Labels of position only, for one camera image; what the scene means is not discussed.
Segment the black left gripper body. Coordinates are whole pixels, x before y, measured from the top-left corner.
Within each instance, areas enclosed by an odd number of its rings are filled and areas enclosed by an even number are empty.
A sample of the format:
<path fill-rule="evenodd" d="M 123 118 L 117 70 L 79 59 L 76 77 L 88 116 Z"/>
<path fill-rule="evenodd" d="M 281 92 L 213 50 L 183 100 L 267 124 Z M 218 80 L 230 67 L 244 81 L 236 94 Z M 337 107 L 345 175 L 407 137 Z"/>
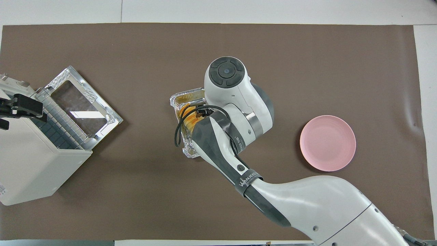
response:
<path fill-rule="evenodd" d="M 0 99 L 1 118 L 40 118 L 43 115 L 43 104 L 25 95 L 13 95 L 11 99 Z"/>

